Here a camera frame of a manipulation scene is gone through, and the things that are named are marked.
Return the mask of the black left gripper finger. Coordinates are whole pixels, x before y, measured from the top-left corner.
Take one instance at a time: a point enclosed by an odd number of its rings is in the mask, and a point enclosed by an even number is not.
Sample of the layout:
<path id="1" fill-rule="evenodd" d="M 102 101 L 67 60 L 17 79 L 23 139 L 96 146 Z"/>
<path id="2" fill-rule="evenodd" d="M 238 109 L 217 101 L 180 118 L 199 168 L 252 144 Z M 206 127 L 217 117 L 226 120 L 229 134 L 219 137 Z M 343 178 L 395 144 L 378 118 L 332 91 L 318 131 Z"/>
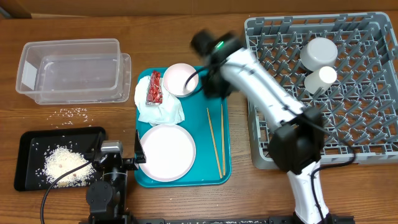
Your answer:
<path id="1" fill-rule="evenodd" d="M 97 134 L 95 140 L 91 144 L 90 150 L 84 154 L 85 159 L 93 159 L 95 157 L 95 154 L 101 148 L 101 143 L 103 142 L 103 139 L 104 139 L 103 132 L 100 132 L 99 134 Z"/>
<path id="2" fill-rule="evenodd" d="M 145 156 L 142 144 L 141 144 L 138 130 L 136 130 L 136 133 L 135 133 L 134 153 L 135 153 L 135 163 L 136 164 L 146 163 L 146 156 Z"/>

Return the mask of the wooden chopstick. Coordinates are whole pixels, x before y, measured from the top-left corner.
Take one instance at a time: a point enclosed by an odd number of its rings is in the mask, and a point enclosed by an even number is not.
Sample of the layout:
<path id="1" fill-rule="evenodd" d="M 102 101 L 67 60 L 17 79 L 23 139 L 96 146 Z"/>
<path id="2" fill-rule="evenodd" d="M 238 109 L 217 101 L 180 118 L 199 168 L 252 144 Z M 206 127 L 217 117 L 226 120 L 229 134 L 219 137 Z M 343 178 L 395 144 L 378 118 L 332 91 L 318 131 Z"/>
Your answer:
<path id="1" fill-rule="evenodd" d="M 209 127 L 210 127 L 213 147 L 214 147 L 214 151 L 215 151 L 215 157 L 216 157 L 216 163 L 217 163 L 217 167 L 218 167 L 218 173 L 219 173 L 219 177 L 222 179 L 223 175 L 222 175 L 222 171 L 221 171 L 220 160 L 219 160 L 219 157 L 218 157 L 218 150 L 217 150 L 217 147 L 216 147 L 216 141 L 215 141 L 215 135 L 214 135 L 214 132 L 213 132 L 213 125 L 212 125 L 212 122 L 211 122 L 210 111 L 209 111 L 208 108 L 206 108 L 206 112 L 207 112 L 208 123 L 209 123 Z"/>
<path id="2" fill-rule="evenodd" d="M 226 162 L 225 162 L 225 144 L 224 144 L 224 113 L 223 105 L 221 104 L 221 152 L 222 152 L 222 175 L 226 175 Z"/>

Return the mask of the grey plastic bowl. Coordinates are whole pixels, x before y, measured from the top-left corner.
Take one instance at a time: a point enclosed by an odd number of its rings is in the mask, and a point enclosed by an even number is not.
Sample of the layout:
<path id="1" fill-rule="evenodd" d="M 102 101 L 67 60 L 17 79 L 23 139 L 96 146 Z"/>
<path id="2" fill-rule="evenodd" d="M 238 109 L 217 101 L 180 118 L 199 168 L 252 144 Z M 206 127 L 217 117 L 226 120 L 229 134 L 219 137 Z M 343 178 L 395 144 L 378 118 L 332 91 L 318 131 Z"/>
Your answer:
<path id="1" fill-rule="evenodd" d="M 325 66 L 333 67 L 337 56 L 337 46 L 330 39 L 323 37 L 311 40 L 300 51 L 302 65 L 309 71 Z"/>

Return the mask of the white plastic cup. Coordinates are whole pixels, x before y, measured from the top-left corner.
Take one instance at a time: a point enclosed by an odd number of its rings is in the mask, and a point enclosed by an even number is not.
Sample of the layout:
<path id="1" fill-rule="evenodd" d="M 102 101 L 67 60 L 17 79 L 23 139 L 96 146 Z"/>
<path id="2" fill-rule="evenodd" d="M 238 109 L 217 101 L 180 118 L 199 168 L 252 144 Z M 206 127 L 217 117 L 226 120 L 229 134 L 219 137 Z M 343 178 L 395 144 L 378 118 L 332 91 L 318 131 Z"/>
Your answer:
<path id="1" fill-rule="evenodd" d="M 329 89 L 329 87 L 334 84 L 336 79 L 337 72 L 335 69 L 325 66 L 306 76 L 304 79 L 304 86 L 310 94 L 315 94 L 319 88 L 321 88 L 323 91 Z"/>

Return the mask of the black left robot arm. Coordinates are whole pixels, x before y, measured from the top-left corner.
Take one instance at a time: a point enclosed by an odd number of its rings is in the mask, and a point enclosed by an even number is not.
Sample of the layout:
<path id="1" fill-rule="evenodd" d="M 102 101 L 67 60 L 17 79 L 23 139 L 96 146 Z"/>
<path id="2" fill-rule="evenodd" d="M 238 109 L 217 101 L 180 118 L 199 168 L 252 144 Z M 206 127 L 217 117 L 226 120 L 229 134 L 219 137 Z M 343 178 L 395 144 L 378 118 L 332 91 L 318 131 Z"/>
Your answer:
<path id="1" fill-rule="evenodd" d="M 99 180 L 90 184 L 86 191 L 86 202 L 90 206 L 89 223 L 137 223 L 127 211 L 127 173 L 139 170 L 146 162 L 139 132 L 135 133 L 133 158 L 123 157 L 121 141 L 103 141 L 94 150 L 93 167 L 102 173 Z"/>

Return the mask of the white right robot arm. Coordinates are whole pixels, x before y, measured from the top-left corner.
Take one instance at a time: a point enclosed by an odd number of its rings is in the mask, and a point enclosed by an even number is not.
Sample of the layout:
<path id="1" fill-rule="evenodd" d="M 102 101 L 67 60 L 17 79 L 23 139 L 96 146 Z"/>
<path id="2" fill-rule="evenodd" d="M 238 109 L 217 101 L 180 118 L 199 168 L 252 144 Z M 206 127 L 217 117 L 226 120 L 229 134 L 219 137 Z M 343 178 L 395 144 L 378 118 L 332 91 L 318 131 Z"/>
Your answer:
<path id="1" fill-rule="evenodd" d="M 205 63 L 200 90 L 207 98 L 241 91 L 265 116 L 272 132 L 268 153 L 287 174 L 295 198 L 288 222 L 354 223 L 353 217 L 332 215 L 323 199 L 319 172 L 332 166 L 321 166 L 320 151 L 326 135 L 338 136 L 323 127 L 321 112 L 287 93 L 233 33 L 215 38 L 204 29 L 190 45 Z"/>

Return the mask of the grey dishwasher rack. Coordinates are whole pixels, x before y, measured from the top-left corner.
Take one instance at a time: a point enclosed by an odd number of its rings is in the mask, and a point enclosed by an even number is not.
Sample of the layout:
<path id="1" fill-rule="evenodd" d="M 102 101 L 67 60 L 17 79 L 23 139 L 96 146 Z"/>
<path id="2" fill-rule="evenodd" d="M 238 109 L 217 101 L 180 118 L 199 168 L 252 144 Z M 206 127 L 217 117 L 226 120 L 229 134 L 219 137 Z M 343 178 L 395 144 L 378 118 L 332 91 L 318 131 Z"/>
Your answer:
<path id="1" fill-rule="evenodd" d="M 345 162 L 352 149 L 358 164 L 397 162 L 397 39 L 387 14 L 253 17 L 246 20 L 244 35 L 247 47 L 288 93 L 322 112 L 331 132 L 322 164 Z M 311 94 L 299 54 L 319 37 L 337 46 L 338 77 L 324 93 Z"/>

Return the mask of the pile of white rice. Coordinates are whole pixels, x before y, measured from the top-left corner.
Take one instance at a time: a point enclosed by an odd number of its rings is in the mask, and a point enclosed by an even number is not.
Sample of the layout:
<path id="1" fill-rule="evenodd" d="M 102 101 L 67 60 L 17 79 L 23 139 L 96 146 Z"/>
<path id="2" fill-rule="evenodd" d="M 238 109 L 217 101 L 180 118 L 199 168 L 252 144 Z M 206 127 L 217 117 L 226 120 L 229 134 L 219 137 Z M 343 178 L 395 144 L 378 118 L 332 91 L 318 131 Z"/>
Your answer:
<path id="1" fill-rule="evenodd" d="M 51 184 L 64 173 L 87 163 L 82 153 L 73 152 L 66 146 L 56 149 L 47 149 L 44 152 L 44 164 L 35 171 L 35 177 L 41 178 L 39 186 Z M 79 187 L 84 186 L 94 177 L 95 170 L 89 164 L 59 180 L 54 187 Z"/>

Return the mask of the scattered rice grains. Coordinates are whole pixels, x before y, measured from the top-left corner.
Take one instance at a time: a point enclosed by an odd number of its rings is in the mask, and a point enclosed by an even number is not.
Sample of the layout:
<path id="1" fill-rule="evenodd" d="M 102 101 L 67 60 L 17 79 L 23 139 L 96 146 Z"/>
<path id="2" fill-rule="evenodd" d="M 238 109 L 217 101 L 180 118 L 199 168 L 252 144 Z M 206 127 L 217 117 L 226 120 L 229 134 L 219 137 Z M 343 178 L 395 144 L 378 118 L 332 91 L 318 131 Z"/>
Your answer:
<path id="1" fill-rule="evenodd" d="M 60 108 L 50 113 L 45 119 L 48 124 L 55 129 L 91 127 L 94 118 L 89 115 L 87 108 Z"/>

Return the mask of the pink plastic bowl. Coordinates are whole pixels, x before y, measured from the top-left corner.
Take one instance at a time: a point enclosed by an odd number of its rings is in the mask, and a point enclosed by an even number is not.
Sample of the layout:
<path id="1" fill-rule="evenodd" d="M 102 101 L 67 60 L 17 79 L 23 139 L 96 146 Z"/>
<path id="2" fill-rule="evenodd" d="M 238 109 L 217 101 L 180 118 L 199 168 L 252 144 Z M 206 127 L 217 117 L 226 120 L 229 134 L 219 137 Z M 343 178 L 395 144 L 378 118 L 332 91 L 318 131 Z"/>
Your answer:
<path id="1" fill-rule="evenodd" d="M 170 66 L 163 76 L 165 89 L 176 97 L 191 95 L 198 86 L 198 74 L 191 78 L 186 86 L 185 82 L 195 72 L 195 68 L 186 63 L 176 63 Z"/>

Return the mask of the black tray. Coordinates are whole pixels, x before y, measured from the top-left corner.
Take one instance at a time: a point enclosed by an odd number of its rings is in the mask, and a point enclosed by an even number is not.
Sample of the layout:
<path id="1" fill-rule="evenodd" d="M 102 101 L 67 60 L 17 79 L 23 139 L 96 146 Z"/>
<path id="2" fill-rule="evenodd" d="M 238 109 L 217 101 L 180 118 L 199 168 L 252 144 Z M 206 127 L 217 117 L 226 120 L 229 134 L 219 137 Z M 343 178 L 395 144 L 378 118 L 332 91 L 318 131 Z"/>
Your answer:
<path id="1" fill-rule="evenodd" d="M 62 174 L 88 162 L 106 139 L 101 127 L 28 131 L 21 136 L 14 188 L 44 190 Z"/>

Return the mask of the crumpled white napkin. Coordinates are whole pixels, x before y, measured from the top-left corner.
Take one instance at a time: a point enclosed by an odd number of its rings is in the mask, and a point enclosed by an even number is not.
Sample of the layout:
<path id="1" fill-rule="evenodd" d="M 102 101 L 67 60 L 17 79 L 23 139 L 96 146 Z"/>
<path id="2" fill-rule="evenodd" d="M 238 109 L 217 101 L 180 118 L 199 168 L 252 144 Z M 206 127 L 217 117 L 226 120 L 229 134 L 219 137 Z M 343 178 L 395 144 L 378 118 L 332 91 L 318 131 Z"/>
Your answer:
<path id="1" fill-rule="evenodd" d="M 150 76 L 141 78 L 135 88 L 134 102 L 139 111 L 138 120 L 149 123 L 151 126 L 158 124 L 178 124 L 185 120 L 185 114 L 180 100 L 165 89 L 163 78 L 160 79 L 162 88 L 162 103 L 146 104 Z"/>

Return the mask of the red snack wrapper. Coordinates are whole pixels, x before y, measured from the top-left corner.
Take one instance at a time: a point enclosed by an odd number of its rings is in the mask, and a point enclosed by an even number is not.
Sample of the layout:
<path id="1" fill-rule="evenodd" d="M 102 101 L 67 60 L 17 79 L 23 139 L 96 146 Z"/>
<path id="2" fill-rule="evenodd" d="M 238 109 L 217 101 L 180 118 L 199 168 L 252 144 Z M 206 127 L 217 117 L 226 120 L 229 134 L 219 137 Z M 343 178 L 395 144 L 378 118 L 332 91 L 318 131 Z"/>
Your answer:
<path id="1" fill-rule="evenodd" d="M 163 94 L 160 83 L 161 73 L 153 71 L 150 76 L 149 87 L 147 90 L 146 104 L 147 105 L 159 105 L 162 103 Z"/>

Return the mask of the teal plastic tray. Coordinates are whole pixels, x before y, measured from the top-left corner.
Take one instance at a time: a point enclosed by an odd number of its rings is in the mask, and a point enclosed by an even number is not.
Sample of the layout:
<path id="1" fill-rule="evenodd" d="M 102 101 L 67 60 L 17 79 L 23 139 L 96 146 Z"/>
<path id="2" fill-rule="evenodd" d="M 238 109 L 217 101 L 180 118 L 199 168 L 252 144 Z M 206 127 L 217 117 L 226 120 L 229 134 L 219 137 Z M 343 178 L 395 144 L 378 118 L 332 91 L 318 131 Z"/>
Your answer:
<path id="1" fill-rule="evenodd" d="M 203 93 L 180 100 L 185 120 L 180 123 L 186 129 L 196 145 L 196 158 L 192 168 L 182 178 L 172 182 L 159 182 L 146 176 L 142 170 L 135 172 L 136 181 L 147 188 L 188 187 L 201 185 L 220 185 L 225 183 L 232 173 L 231 141 L 229 136 L 228 104 L 226 99 L 208 99 Z M 211 138 L 206 108 L 210 111 L 216 147 L 222 171 L 221 152 L 221 104 L 224 113 L 224 144 L 226 175 L 221 179 L 218 173 L 215 151 Z"/>

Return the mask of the clear plastic bin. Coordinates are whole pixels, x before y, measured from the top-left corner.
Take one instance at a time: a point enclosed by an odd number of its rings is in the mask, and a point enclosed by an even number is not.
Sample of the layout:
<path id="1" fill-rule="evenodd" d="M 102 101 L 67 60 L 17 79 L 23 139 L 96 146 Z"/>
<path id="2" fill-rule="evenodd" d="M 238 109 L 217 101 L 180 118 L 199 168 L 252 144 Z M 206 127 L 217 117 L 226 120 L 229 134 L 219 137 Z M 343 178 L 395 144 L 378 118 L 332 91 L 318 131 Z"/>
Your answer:
<path id="1" fill-rule="evenodd" d="M 35 90 L 22 84 L 25 61 L 37 68 Z M 123 71 L 116 39 L 28 42 L 19 61 L 16 91 L 41 105 L 113 101 L 123 95 Z"/>

